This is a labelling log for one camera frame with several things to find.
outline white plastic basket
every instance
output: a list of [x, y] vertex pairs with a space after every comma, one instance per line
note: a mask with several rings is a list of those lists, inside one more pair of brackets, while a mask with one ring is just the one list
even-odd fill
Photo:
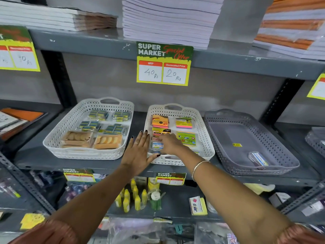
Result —
[[[118, 104], [102, 103], [105, 99], [112, 99]], [[127, 111], [131, 112], [131, 118], [124, 122], [128, 127], [126, 135], [123, 136], [123, 144], [120, 148], [111, 150], [96, 150], [83, 147], [60, 148], [60, 140], [62, 136], [69, 130], [74, 130], [79, 123], [87, 117], [92, 109], [107, 111]], [[128, 101], [121, 101], [117, 98], [105, 97], [100, 99], [88, 98], [80, 101], [69, 113], [54, 127], [54, 129], [46, 136], [43, 145], [49, 149], [53, 155], [58, 158], [69, 159], [89, 159], [89, 160], [115, 160], [120, 158], [125, 150], [127, 138], [130, 132], [130, 126], [133, 118], [134, 104]]]
[[[181, 108], [181, 110], [167, 109], [168, 106], [178, 106]], [[151, 105], [148, 109], [146, 124], [144, 126], [144, 130], [148, 130], [149, 133], [152, 130], [152, 115], [165, 115], [169, 117], [174, 117], [174, 116], [191, 117], [193, 130], [183, 129], [183, 131], [195, 132], [197, 134], [196, 135], [196, 137], [198, 138], [197, 143], [201, 146], [201, 148], [199, 149], [201, 157], [203, 157], [206, 160], [210, 160], [215, 155], [212, 141], [210, 139], [208, 131], [205, 127], [203, 119], [198, 110], [184, 107], [177, 103], [169, 103], [165, 105]], [[173, 127], [175, 126], [176, 126], [175, 123], [170, 122], [169, 127], [172, 130], [174, 129]], [[183, 162], [179, 160], [178, 157], [172, 155], [161, 155], [160, 157], [156, 158], [152, 163], [184, 166]]]

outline white notebook stack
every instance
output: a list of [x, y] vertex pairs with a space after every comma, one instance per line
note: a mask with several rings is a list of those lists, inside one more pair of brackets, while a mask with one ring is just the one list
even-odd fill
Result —
[[0, 23], [83, 31], [116, 27], [116, 16], [26, 3], [0, 1]]
[[325, 0], [274, 0], [253, 45], [298, 58], [325, 60]]
[[124, 37], [207, 48], [224, 0], [123, 0]]

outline hand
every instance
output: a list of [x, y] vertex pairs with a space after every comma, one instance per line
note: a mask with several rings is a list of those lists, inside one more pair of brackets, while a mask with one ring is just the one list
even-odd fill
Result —
[[162, 134], [159, 136], [159, 139], [163, 142], [164, 147], [161, 150], [162, 153], [177, 155], [182, 149], [187, 147], [182, 144], [182, 142], [177, 139], [176, 135], [172, 134]]
[[133, 136], [130, 139], [121, 165], [127, 166], [132, 170], [132, 177], [140, 174], [155, 158], [160, 156], [160, 154], [154, 153], [147, 158], [149, 143], [150, 135], [147, 130], [144, 133], [141, 131], [135, 141]]

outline basket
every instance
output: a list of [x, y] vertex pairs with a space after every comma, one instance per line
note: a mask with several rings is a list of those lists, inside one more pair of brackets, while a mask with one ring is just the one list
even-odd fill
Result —
[[[168, 109], [168, 107], [176, 106], [179, 110], [176, 109]], [[208, 134], [208, 131], [204, 125], [203, 119], [196, 109], [193, 108], [187, 108], [184, 106], [181, 106], [176, 103], [169, 103], [165, 105], [151, 105], [148, 109], [148, 114], [146, 118], [146, 124], [144, 126], [144, 130], [151, 131], [152, 125], [152, 115], [165, 115], [168, 117], [174, 117], [174, 116], [188, 116], [192, 118], [192, 130], [185, 130], [190, 132], [195, 132], [196, 137], [198, 138], [197, 142], [198, 146], [200, 147], [200, 156], [203, 157], [206, 160], [210, 160], [214, 155], [215, 151], [213, 148], [212, 141], [210, 139], [210, 136]], [[170, 122], [170, 129], [176, 130], [176, 124], [174, 122]], [[178, 166], [184, 166], [183, 162], [175, 156], [172, 155], [161, 155], [160, 157], [156, 158], [152, 163], [154, 164], [165, 164], [165, 165], [178, 165]]]
[[[234, 175], [282, 175], [299, 161], [254, 117], [229, 109], [208, 111], [204, 122], [224, 168]], [[262, 155], [266, 165], [253, 162]]]
[[[115, 103], [103, 103], [104, 100], [111, 99]], [[107, 110], [107, 111], [127, 111], [131, 112], [131, 118], [124, 122], [129, 126], [126, 136], [123, 136], [123, 144], [117, 149], [96, 150], [92, 148], [83, 147], [69, 147], [60, 148], [60, 140], [62, 136], [69, 130], [74, 130], [79, 123], [87, 117], [91, 109]], [[69, 113], [53, 128], [53, 130], [46, 136], [43, 145], [49, 149], [58, 158], [69, 159], [89, 159], [89, 160], [115, 160], [120, 158], [127, 142], [127, 137], [130, 132], [130, 125], [133, 118], [134, 104], [128, 101], [121, 101], [117, 98], [105, 97], [100, 99], [89, 98], [80, 101]]]
[[312, 127], [305, 140], [315, 151], [325, 157], [325, 127]]

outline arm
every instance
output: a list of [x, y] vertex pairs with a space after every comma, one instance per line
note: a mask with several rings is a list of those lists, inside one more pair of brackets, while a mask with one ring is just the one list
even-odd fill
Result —
[[75, 231], [79, 242], [87, 243], [124, 186], [160, 156], [153, 154], [147, 159], [149, 142], [147, 131], [143, 135], [141, 131], [134, 142], [132, 136], [121, 165], [111, 175], [56, 211], [49, 220], [67, 223]]
[[[172, 134], [162, 135], [162, 152], [178, 156], [190, 173], [204, 159]], [[252, 190], [211, 163], [201, 163], [194, 180], [241, 244], [274, 243], [293, 223]]]

